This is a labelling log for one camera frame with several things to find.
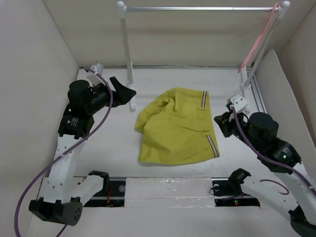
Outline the yellow trousers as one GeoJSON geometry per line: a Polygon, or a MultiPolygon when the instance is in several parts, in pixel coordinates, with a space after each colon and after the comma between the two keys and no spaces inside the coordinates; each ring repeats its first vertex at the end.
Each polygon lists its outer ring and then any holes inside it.
{"type": "Polygon", "coordinates": [[[141,162],[186,165],[220,156],[208,91],[164,92],[139,113],[135,130],[142,134],[141,162]]]}

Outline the pink clothes hanger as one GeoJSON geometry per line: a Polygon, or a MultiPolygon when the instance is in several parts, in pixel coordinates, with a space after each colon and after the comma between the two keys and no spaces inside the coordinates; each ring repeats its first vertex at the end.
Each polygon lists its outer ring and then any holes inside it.
{"type": "Polygon", "coordinates": [[[274,11],[276,10],[276,8],[278,7],[279,3],[276,2],[274,7],[272,8],[270,14],[269,14],[269,17],[268,17],[268,20],[264,26],[264,28],[262,29],[260,35],[258,36],[256,42],[254,43],[252,49],[250,50],[249,54],[247,55],[247,57],[245,58],[244,62],[241,64],[239,70],[238,70],[238,74],[242,71],[242,69],[247,65],[247,63],[249,62],[249,60],[252,58],[253,54],[255,53],[256,49],[258,48],[258,46],[260,45],[267,29],[268,29],[268,26],[273,18],[273,14],[274,14],[274,11]]]}

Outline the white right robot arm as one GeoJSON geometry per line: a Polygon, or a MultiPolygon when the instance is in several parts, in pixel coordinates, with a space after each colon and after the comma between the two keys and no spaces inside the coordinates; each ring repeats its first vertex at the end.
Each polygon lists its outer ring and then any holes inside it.
{"type": "Polygon", "coordinates": [[[308,177],[295,148],[279,139],[279,124],[269,114],[253,113],[247,117],[234,110],[216,116],[224,137],[235,136],[246,144],[257,159],[277,176],[289,190],[287,196],[269,192],[248,171],[239,168],[227,180],[231,193],[253,196],[281,214],[292,229],[302,237],[316,235],[316,186],[308,177]]]}

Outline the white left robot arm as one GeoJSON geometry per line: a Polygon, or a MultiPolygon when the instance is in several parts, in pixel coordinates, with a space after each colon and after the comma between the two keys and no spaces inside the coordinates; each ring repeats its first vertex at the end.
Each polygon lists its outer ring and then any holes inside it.
{"type": "Polygon", "coordinates": [[[86,80],[76,80],[69,85],[69,102],[58,128],[54,164],[42,194],[29,204],[29,210],[42,221],[75,226],[85,204],[95,194],[104,196],[110,191],[108,173],[96,170],[73,186],[79,155],[87,139],[101,127],[93,127],[94,114],[104,107],[125,105],[136,95],[115,77],[110,82],[113,90],[105,81],[91,86],[86,80]]]}

